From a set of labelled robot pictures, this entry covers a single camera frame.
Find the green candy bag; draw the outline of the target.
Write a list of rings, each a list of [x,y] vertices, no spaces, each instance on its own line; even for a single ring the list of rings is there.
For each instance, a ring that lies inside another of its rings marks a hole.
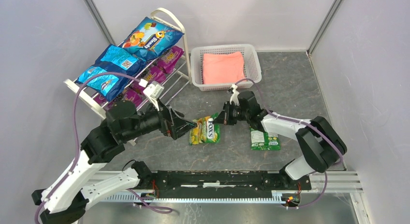
[[[189,144],[198,145],[198,144],[208,144],[208,143],[219,143],[221,132],[220,126],[215,123],[215,119],[218,117],[218,113],[215,113],[210,116],[206,116],[199,119],[194,119],[193,122],[197,126],[190,130],[189,133]]]
[[[269,134],[250,128],[251,150],[275,150],[281,149],[277,133]]]

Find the purple candy bag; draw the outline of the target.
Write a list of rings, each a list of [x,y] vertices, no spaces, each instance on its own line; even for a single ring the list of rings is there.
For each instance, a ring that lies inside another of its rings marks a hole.
[[[98,93],[97,93],[97,96],[93,100],[99,105],[103,105],[104,103],[106,103],[106,99]],[[125,89],[115,99],[108,102],[108,104],[104,107],[104,110],[110,109],[116,102],[125,101],[125,100],[133,102],[135,107],[137,107],[143,101],[143,99],[137,92],[135,92],[132,89]]]
[[[173,46],[165,52],[156,62],[156,66],[159,67],[164,73],[171,74],[174,71],[174,67],[177,61],[183,55],[184,50],[178,46]]]
[[[148,83],[156,81],[161,84],[166,80],[166,74],[159,67],[152,66],[149,72],[143,77],[143,79],[146,80]],[[139,94],[143,94],[143,90],[145,89],[145,87],[140,86],[137,82],[133,82],[130,85],[130,87],[132,90]]]

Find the blue candy bag back side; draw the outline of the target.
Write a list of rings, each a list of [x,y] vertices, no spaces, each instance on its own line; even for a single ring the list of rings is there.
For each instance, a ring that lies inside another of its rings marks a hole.
[[[136,76],[146,65],[125,49],[116,45],[109,45],[95,60],[94,64],[86,69],[77,79],[83,84],[90,77],[103,74],[90,82],[87,86],[100,93],[107,101],[115,99],[130,82],[130,79],[118,76],[117,73]]]

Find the blue candy bag with fruits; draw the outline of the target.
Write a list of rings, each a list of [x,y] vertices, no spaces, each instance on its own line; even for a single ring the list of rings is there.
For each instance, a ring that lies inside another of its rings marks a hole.
[[[145,17],[120,45],[136,57],[150,61],[172,48],[184,33]]]

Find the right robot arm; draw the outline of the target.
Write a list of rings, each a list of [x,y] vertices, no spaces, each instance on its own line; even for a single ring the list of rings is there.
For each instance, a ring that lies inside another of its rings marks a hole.
[[[328,120],[322,116],[314,119],[296,119],[261,108],[254,92],[234,93],[214,119],[217,124],[235,125],[245,121],[254,130],[278,134],[295,140],[302,156],[285,165],[281,172],[291,180],[298,180],[315,172],[324,173],[343,161],[347,147]]]

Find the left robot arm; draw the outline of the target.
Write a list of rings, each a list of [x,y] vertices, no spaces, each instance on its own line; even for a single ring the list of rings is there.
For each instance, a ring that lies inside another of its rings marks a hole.
[[[138,113],[130,101],[115,103],[106,112],[102,123],[80,143],[79,153],[59,179],[49,188],[32,193],[32,199],[38,206],[35,222],[72,224],[103,199],[126,189],[147,185],[152,174],[143,162],[136,162],[98,183],[87,185],[87,182],[123,152],[129,140],[156,130],[164,136],[178,139],[196,126],[182,113],[164,104],[146,113]]]

